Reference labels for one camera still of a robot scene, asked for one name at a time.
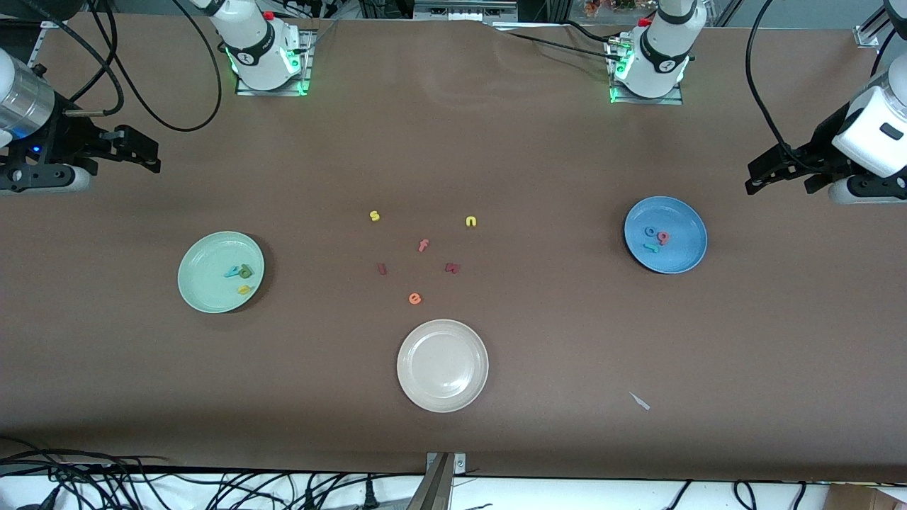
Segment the blue plate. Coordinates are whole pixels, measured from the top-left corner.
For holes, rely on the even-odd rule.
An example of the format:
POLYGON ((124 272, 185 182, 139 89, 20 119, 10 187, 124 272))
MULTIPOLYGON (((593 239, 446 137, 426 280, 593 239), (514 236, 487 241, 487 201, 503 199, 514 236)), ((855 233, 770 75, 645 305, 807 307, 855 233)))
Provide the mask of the blue plate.
POLYGON ((668 196, 652 196, 640 200, 626 214, 623 222, 623 239, 635 262, 649 271, 663 275, 677 275, 692 270, 705 258, 707 231, 699 213, 684 203, 668 196), (644 235, 644 228, 658 232, 667 230, 670 242, 658 244, 657 238, 644 235), (660 246, 652 253, 645 243, 660 246))

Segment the green plate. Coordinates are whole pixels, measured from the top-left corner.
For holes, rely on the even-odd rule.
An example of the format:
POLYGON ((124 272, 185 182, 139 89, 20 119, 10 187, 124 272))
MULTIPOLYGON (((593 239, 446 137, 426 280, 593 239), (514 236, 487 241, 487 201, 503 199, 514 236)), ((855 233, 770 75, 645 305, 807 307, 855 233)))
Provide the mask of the green plate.
POLYGON ((244 306, 261 287, 266 270, 264 252, 252 237, 223 230, 208 234, 185 252, 177 271, 179 294, 188 306, 208 314, 235 311, 244 306), (254 275, 224 278, 232 266, 247 264, 254 275), (246 295, 237 293, 243 285, 252 287, 246 295))

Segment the brown table cover sheet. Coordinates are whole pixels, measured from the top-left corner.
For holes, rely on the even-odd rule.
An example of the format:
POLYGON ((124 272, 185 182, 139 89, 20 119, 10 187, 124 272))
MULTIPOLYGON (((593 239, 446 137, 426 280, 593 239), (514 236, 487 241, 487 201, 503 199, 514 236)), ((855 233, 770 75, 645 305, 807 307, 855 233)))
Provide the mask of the brown table cover sheet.
POLYGON ((224 69, 198 132, 129 97, 99 123, 155 139, 159 174, 104 161, 84 193, 0 198, 0 434, 191 467, 460 451, 480 475, 907 482, 907 205, 745 193, 772 144, 745 42, 700 35, 682 106, 610 103, 590 56, 474 22, 337 23, 308 96, 239 97, 224 69), (705 222, 692 270, 629 254, 652 196, 705 222), (177 271, 223 230, 265 276, 208 314, 177 271), (448 414, 396 371, 434 319, 490 359, 448 414))

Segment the cardboard box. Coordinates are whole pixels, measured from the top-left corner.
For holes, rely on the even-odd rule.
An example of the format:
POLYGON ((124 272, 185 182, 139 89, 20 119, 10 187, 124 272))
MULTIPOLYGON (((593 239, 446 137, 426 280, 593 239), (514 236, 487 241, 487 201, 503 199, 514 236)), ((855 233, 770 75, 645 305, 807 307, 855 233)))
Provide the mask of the cardboard box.
POLYGON ((907 510, 907 496, 892 496, 883 487, 833 484, 822 510, 907 510))

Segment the grey metal box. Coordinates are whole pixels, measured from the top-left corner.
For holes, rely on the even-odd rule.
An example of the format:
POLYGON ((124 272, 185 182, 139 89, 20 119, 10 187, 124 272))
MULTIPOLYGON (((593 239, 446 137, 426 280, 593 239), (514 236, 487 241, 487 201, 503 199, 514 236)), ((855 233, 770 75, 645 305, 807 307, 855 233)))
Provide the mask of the grey metal box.
POLYGON ((414 0, 412 19, 515 23, 519 9, 516 0, 414 0))

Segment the beige plate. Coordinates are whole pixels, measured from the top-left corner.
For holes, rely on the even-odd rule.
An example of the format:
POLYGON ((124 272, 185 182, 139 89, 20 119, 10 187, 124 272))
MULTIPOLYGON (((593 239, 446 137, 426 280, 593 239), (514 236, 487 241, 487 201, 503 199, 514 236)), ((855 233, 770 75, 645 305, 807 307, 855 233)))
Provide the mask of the beige plate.
POLYGON ((490 359, 478 333, 453 319, 415 327, 396 358, 396 375, 405 396, 437 414, 465 409, 482 393, 490 359))

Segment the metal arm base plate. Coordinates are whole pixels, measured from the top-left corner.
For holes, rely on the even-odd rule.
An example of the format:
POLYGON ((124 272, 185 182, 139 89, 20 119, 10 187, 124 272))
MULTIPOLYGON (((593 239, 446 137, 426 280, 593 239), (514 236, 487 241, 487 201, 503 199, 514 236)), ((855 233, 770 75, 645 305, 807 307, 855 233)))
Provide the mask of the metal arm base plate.
POLYGON ((246 48, 227 46, 238 96, 307 96, 317 32, 274 20, 265 38, 246 48))
POLYGON ((652 106, 680 106, 683 104, 680 82, 684 77, 689 58, 679 65, 672 60, 665 64, 669 72, 661 72, 657 65, 638 54, 635 40, 610 38, 603 43, 605 54, 612 56, 608 64, 609 94, 612 103, 651 104, 652 106))

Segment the metal corner bracket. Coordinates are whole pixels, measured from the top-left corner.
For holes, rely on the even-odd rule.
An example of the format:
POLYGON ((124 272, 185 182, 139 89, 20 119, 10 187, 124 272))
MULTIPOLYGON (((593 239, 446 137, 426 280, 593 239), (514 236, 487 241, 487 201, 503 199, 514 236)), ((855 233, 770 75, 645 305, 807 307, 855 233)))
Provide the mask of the metal corner bracket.
MULTIPOLYGON (((428 452, 427 453, 427 465, 425 465, 425 472, 428 472, 435 461, 435 458, 440 455, 438 452, 428 452)), ((467 473, 467 464, 466 464, 466 453, 464 452, 452 452, 451 458, 453 458, 453 473, 456 477, 464 477, 467 473)))

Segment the aluminium profile post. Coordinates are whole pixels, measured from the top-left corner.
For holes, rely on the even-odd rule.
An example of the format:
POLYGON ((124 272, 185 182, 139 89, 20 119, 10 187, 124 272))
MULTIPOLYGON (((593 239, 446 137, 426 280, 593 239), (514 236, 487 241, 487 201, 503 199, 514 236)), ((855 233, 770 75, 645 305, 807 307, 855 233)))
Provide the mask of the aluminium profile post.
POLYGON ((430 454, 427 472, 417 491, 412 495, 406 510, 450 510, 456 468, 456 454, 430 454))

